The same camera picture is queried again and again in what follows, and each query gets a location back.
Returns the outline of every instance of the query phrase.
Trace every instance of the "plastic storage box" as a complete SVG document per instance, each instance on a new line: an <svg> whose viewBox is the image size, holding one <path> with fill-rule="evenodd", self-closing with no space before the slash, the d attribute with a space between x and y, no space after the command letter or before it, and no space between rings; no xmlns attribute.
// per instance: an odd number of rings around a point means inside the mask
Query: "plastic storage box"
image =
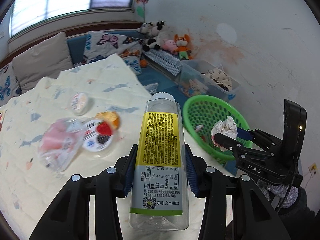
<svg viewBox="0 0 320 240"><path fill-rule="evenodd" d="M229 102L236 96L240 84L230 77L233 90L226 91L219 87L212 79L201 74L213 68L215 68L213 65L204 60L184 60L180 74L179 90L187 97L210 95Z"/></svg>

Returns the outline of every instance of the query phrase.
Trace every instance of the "qr code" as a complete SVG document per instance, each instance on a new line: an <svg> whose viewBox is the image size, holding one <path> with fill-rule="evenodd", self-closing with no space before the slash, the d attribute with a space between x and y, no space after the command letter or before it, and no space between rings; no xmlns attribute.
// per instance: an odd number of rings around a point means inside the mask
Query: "qr code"
<svg viewBox="0 0 320 240"><path fill-rule="evenodd" d="M156 198L155 197L143 197L142 208L156 209Z"/></svg>

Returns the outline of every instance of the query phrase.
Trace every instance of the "plastic bottle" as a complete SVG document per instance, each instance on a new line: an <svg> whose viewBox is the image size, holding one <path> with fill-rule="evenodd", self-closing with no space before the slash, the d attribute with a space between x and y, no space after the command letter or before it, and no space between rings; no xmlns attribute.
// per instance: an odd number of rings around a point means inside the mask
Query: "plastic bottle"
<svg viewBox="0 0 320 240"><path fill-rule="evenodd" d="M189 226L188 180L180 105L154 94L143 116L129 224L153 231Z"/></svg>

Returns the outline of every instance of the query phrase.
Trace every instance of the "bed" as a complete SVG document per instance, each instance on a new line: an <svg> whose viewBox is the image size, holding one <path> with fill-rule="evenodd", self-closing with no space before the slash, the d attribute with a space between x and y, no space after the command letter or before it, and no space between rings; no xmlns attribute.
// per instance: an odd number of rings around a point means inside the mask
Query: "bed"
<svg viewBox="0 0 320 240"><path fill-rule="evenodd" d="M75 117L67 108L76 92L85 91L94 99L91 109L81 118L94 117L107 110L121 117L121 127L113 149L100 158L80 149L62 173L52 172L37 159L42 134L57 119ZM0 132L0 210L21 240L27 240L44 211L67 180L75 173L83 177L99 174L116 160L128 155L138 143L142 116L150 94L143 88L123 60L116 54L87 65L62 71L57 79L42 78L36 87L2 106L6 110ZM191 136L184 131L185 142L208 165L224 170ZM204 199L196 199L189 189L190 225L184 231L150 232L130 228L130 194L118 199L118 211L124 239L197 239L203 216ZM227 223L232 220L231 199L227 198ZM90 201L89 232L94 236L94 201Z"/></svg>

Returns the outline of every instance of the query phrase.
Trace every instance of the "orange ball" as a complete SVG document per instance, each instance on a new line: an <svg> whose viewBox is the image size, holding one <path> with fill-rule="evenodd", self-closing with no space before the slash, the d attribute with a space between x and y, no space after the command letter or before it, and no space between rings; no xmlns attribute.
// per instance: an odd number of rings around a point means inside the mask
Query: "orange ball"
<svg viewBox="0 0 320 240"><path fill-rule="evenodd" d="M148 66L148 62L145 59L140 60L140 67L145 68Z"/></svg>

